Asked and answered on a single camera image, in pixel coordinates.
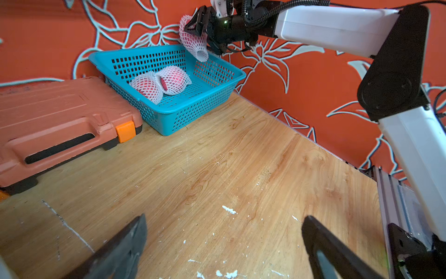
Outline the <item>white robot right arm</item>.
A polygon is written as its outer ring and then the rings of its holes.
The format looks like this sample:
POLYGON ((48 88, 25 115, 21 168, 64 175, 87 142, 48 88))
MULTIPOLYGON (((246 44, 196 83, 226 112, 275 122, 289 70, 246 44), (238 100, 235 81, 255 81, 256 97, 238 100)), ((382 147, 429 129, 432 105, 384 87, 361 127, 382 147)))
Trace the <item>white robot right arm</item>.
POLYGON ((392 146, 431 232, 446 239, 446 129, 422 85, 430 26, 427 2, 390 9, 330 1, 227 1, 226 16, 200 7, 182 28, 227 53, 259 36, 279 38, 371 58, 357 99, 392 146))

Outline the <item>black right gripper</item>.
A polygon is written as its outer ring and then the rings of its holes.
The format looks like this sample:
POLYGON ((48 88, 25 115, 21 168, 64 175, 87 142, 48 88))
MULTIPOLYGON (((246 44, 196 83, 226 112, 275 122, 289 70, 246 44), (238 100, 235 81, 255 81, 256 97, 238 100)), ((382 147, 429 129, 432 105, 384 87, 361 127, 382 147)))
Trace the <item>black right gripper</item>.
POLYGON ((230 44, 241 42, 240 52, 248 51, 260 36, 275 37, 275 16, 254 27, 247 27, 239 15, 218 17, 213 7, 200 7, 185 25, 188 34, 201 37, 207 34, 207 48, 216 55, 235 53, 230 44))

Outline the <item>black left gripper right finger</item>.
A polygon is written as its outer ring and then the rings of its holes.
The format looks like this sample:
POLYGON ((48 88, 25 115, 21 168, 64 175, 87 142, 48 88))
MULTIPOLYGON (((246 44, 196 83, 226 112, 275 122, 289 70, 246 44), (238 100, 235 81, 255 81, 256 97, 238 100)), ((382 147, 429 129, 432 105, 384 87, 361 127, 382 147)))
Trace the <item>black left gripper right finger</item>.
POLYGON ((315 217, 305 217, 302 237, 315 279, 382 278, 315 217))

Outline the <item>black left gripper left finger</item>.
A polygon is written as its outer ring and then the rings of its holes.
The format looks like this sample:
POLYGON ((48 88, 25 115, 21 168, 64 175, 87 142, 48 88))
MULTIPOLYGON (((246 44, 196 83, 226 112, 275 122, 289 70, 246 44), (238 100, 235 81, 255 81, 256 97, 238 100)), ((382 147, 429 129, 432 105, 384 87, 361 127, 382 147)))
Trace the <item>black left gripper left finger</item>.
POLYGON ((134 218, 65 279, 134 279, 147 240, 144 214, 134 218))

